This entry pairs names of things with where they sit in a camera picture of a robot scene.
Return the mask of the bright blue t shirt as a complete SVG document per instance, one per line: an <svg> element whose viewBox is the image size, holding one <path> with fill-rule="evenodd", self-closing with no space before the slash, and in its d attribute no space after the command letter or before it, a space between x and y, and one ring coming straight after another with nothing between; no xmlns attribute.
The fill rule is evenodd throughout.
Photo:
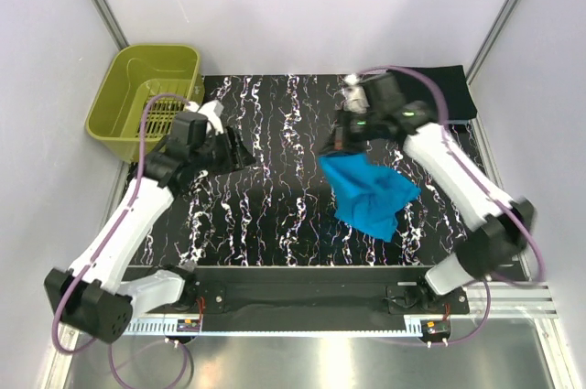
<svg viewBox="0 0 586 389"><path fill-rule="evenodd" d="M320 167L335 196L335 217L386 243L396 232L396 215L420 195L413 182L365 154L322 156Z"/></svg>

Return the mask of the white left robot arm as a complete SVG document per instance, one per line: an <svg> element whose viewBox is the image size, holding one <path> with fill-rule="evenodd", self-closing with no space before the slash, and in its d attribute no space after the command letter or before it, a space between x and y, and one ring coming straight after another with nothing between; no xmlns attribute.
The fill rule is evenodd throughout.
<svg viewBox="0 0 586 389"><path fill-rule="evenodd" d="M92 244L66 270L44 280L53 324L65 324L112 344L131 320L172 306L191 310L201 301L191 267L167 266L136 280L124 274L158 218L201 172L230 174L255 158L241 135L214 113L181 112L170 132L139 162L122 204Z"/></svg>

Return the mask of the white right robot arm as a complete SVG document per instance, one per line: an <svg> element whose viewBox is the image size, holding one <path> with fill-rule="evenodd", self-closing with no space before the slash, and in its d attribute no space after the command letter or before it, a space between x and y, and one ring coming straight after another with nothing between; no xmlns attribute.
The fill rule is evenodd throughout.
<svg viewBox="0 0 586 389"><path fill-rule="evenodd" d="M336 218L377 239L391 239L396 214L418 189L391 168L371 163L367 142L395 142L454 203L470 234L418 280L411 294L414 304L432 313L447 304L449 293L485 278L526 249L535 208L498 188L461 150L445 127L440 87L418 71L401 71L428 88L436 107L408 101L392 72L346 76L344 102L320 151L320 166L335 196Z"/></svg>

